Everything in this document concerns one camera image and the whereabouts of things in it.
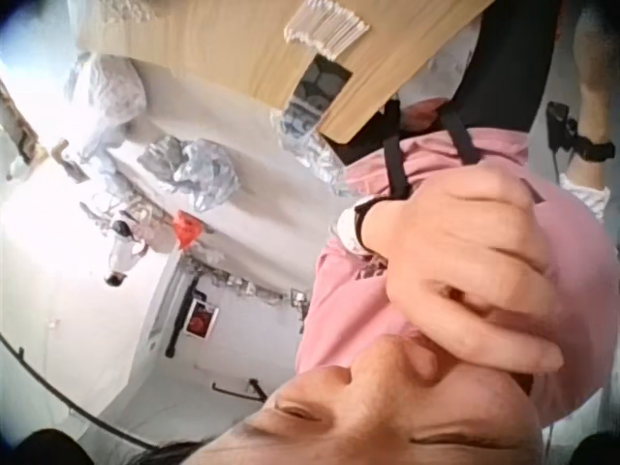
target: black strap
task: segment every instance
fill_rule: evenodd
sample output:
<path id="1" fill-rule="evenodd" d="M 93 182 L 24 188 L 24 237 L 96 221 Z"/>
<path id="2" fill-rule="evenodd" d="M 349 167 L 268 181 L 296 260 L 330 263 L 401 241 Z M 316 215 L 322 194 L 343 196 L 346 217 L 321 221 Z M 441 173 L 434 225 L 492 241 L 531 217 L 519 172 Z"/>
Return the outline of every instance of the black strap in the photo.
<path id="1" fill-rule="evenodd" d="M 390 100 L 384 113 L 384 156 L 386 157 L 387 179 L 390 197 L 404 201 L 411 196 L 411 186 L 403 167 L 403 152 L 400 150 L 400 101 Z"/>
<path id="2" fill-rule="evenodd" d="M 458 116 L 454 104 L 448 102 L 439 109 L 439 120 L 456 147 L 463 165 L 476 165 L 481 160 L 480 152 L 474 147 L 472 136 Z"/>

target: black cable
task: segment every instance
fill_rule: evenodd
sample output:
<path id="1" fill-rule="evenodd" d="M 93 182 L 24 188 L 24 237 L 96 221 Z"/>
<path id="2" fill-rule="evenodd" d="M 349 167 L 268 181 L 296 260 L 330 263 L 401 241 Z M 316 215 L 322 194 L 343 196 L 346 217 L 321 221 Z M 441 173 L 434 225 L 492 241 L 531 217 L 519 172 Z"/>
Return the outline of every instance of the black cable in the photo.
<path id="1" fill-rule="evenodd" d="M 119 429 L 116 429 L 115 427 L 111 426 L 110 424 L 106 423 L 105 421 L 103 421 L 103 420 L 101 420 L 101 419 L 99 419 L 99 418 L 89 414 L 88 412 L 86 412 L 78 404 L 76 404 L 73 400 L 71 400 L 65 394 L 60 392 L 56 387 L 52 386 L 43 376 L 41 376 L 39 373 L 37 373 L 35 371 L 35 369 L 32 368 L 26 362 L 26 360 L 24 360 L 23 348 L 19 348 L 19 351 L 16 351 L 13 348 L 13 346 L 11 346 L 11 344 L 9 344 L 9 341 L 7 341 L 7 339 L 5 339 L 5 337 L 4 337 L 4 335 L 2 333 L 0 333 L 0 343 L 2 343 L 2 345 L 7 349 L 7 351 L 9 351 L 9 354 L 11 354 L 11 356 L 13 356 L 13 358 L 15 360 L 17 360 L 17 363 L 19 363 L 21 365 L 21 367 L 24 370 L 26 370 L 26 372 L 28 372 L 28 374 L 30 376 L 32 376 L 37 383 L 39 383 L 41 386 L 43 386 L 49 393 L 51 393 L 54 397 L 56 397 L 58 400 L 60 400 L 63 404 L 65 404 L 71 410 L 74 410 L 75 412 L 77 412 L 78 414 L 83 416 L 85 419 L 87 419 L 91 423 L 93 423 L 95 426 L 98 426 L 99 428 L 103 429 L 104 431 L 106 431 L 107 433 L 111 434 L 112 436 L 116 436 L 117 438 L 120 438 L 123 441 L 126 441 L 126 442 L 128 442 L 130 444 L 133 444 L 134 446 L 137 446 L 137 447 L 145 449 L 145 450 L 156 450 L 157 449 L 157 446 L 154 446 L 152 444 L 146 443 L 142 439 L 138 439 L 135 436 L 132 436 L 131 434 L 128 434 L 128 433 L 125 433 L 125 432 L 123 432 L 123 431 L 121 431 Z"/>

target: red object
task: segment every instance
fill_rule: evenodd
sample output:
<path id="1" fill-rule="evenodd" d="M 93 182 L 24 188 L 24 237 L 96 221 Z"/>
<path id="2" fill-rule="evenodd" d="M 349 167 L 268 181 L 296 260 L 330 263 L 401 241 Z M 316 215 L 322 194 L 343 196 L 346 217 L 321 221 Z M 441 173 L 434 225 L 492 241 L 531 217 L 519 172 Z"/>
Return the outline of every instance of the red object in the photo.
<path id="1" fill-rule="evenodd" d="M 202 223 L 192 215 L 179 211 L 172 223 L 181 250 L 187 250 L 202 234 Z"/>

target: floor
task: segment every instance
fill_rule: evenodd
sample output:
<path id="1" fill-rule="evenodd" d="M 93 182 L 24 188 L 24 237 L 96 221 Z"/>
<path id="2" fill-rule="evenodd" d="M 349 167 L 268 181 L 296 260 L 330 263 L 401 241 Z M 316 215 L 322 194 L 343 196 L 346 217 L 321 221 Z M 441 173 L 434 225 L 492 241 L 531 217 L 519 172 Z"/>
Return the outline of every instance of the floor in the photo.
<path id="1" fill-rule="evenodd" d="M 545 95 L 545 101 L 567 103 L 574 111 L 578 108 L 572 59 L 575 3 L 569 2 Z M 0 77 L 47 143 L 62 134 L 62 111 L 58 110 L 63 106 L 62 85 L 77 54 L 65 5 L 64 0 L 48 2 L 39 15 L 23 17 L 0 37 L 5 39 L 11 34 L 10 41 L 0 41 Z M 242 189 L 229 204 L 202 216 L 218 232 L 211 244 L 227 255 L 226 266 L 231 271 L 283 291 L 309 288 L 327 226 L 347 201 L 335 198 L 279 149 L 269 126 L 268 108 L 191 77 L 174 77 L 154 66 L 140 65 L 139 73 L 148 94 L 157 98 L 150 100 L 147 115 L 133 128 L 130 142 L 115 154 L 122 169 L 156 202 L 174 212 L 187 208 L 187 203 L 159 190 L 153 179 L 141 171 L 136 159 L 144 146 L 164 132 L 188 140 L 203 137 L 229 146 Z M 40 102 L 46 102 L 45 110 Z M 614 107 L 613 121 L 615 142 L 620 144 L 618 105 Z M 530 164 L 534 171 L 551 178 L 553 169 L 545 134 L 541 114 L 531 137 Z M 620 224 L 618 160 L 609 165 L 608 183 L 614 197 L 606 226 L 615 237 Z M 620 398 L 617 390 L 609 394 L 614 389 L 617 387 L 592 399 L 570 419 L 555 425 L 552 432 L 547 431 L 549 463 L 566 463 L 577 442 L 606 421 L 605 415 L 600 415 L 601 406 L 608 405 L 610 396 Z"/>

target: finger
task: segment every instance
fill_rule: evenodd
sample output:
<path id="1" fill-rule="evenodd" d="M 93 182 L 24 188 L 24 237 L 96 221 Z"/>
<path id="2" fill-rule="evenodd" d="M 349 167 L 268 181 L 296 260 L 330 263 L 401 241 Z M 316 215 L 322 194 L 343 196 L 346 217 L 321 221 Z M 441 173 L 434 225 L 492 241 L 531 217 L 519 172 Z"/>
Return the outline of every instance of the finger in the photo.
<path id="1" fill-rule="evenodd" d="M 496 201 L 457 201 L 458 208 L 441 218 L 447 234 L 506 252 L 544 272 L 549 248 L 536 218 L 511 204 Z"/>
<path id="2" fill-rule="evenodd" d="M 557 345 L 488 323 L 431 287 L 411 286 L 407 294 L 415 298 L 390 298 L 425 336 L 463 361 L 513 373 L 555 372 L 564 364 Z"/>
<path id="3" fill-rule="evenodd" d="M 480 297 L 487 305 L 548 322 L 554 318 L 551 283 L 526 262 L 453 237 L 420 244 L 417 275 L 428 282 Z"/>
<path id="4" fill-rule="evenodd" d="M 490 166 L 445 171 L 427 182 L 432 188 L 457 199 L 496 201 L 522 209 L 531 209 L 534 205 L 532 194 L 517 176 Z"/>

